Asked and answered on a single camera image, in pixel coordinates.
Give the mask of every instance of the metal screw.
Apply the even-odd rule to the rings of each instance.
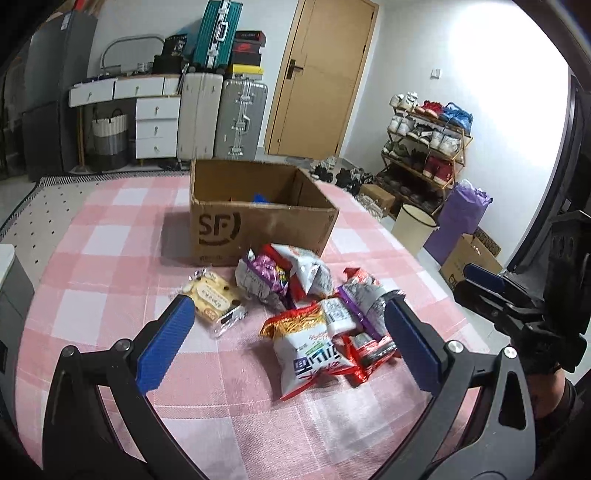
[[[508,358],[515,358],[517,356],[517,350],[515,350],[513,347],[511,346],[506,346],[505,349],[503,350],[503,353],[505,354],[505,356],[507,356]]]
[[[452,340],[449,342],[447,344],[447,348],[449,348],[453,353],[460,353],[462,350],[464,350],[462,343],[458,342],[457,340]]]
[[[75,352],[75,351],[76,351],[76,349],[75,349],[73,346],[71,346],[71,345],[68,345],[68,346],[65,346],[65,347],[62,349],[62,351],[61,351],[61,355],[62,355],[62,356],[65,356],[65,357],[69,357],[69,356],[72,356],[72,355],[74,355],[74,352]]]
[[[130,347],[131,347],[131,341],[128,340],[127,338],[123,338],[121,340],[118,340],[117,343],[115,344],[115,350],[117,350],[118,352],[126,352],[127,350],[129,350]]]

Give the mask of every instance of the white drawer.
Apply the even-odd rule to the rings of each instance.
[[[135,105],[136,120],[158,120],[161,118],[178,119],[181,108],[180,97],[175,98],[144,98]]]
[[[135,158],[166,158],[176,156],[176,137],[141,138],[135,141]]]
[[[177,120],[138,120],[135,123],[135,138],[168,138],[176,142]]]
[[[165,77],[163,95],[176,95],[180,77]]]
[[[89,103],[108,102],[113,99],[115,79],[89,82],[70,90],[70,106],[88,105]]]
[[[132,77],[118,79],[115,83],[115,98],[135,98],[162,95],[164,77]]]

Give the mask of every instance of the purple bag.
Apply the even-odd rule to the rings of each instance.
[[[434,231],[425,243],[425,250],[443,265],[456,247],[463,233],[472,235],[492,197],[481,189],[475,189],[467,180],[458,183],[445,202],[439,215],[439,230]]]

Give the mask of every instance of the tablecloth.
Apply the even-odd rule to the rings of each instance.
[[[340,209],[322,255],[337,284],[345,267],[363,267],[387,287],[403,289],[418,317],[445,339],[482,345],[454,302],[387,230],[348,193],[321,188]],[[18,360],[18,431],[39,464],[61,349],[108,349],[157,318],[194,270],[188,224],[188,177],[102,182],[73,219],[35,293]],[[219,272],[232,276],[232,269]],[[160,388],[148,394],[156,412],[212,480],[369,478],[410,431],[428,395],[396,360],[359,388],[339,378],[282,402],[271,342],[258,336],[269,316],[256,306],[218,341],[196,323]],[[141,458],[110,391],[101,389],[122,444]],[[465,400],[448,449],[473,401],[473,395]]]

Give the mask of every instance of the snack bag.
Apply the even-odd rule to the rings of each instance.
[[[345,354],[349,360],[357,363],[360,369],[354,376],[360,383],[365,383],[369,376],[384,362],[390,360],[396,353],[396,345],[390,335],[385,335],[379,342],[367,333],[343,337]]]
[[[249,295],[257,297],[276,312],[284,312],[294,307],[288,298],[288,275],[267,255],[257,255],[250,250],[238,262],[236,285]]]
[[[332,297],[320,300],[318,305],[320,305],[324,312],[329,338],[353,332],[354,330],[360,332],[363,330],[361,323],[356,321],[355,315],[349,311],[340,298]]]
[[[400,290],[387,291],[381,283],[362,268],[346,268],[347,282],[337,288],[337,295],[358,318],[363,329],[380,341],[388,334],[384,323],[387,294],[404,294]]]
[[[335,291],[330,270],[310,250],[289,245],[268,244],[262,252],[290,274],[290,292],[294,301],[314,295],[325,299]]]
[[[289,400],[311,386],[320,371],[329,375],[359,371],[357,365],[337,351],[329,338],[326,319],[318,304],[268,319],[261,335],[273,339],[282,370],[282,400]]]
[[[204,268],[196,271],[189,280],[181,292],[191,297],[195,315],[210,327],[214,338],[246,316],[240,290],[215,272]]]

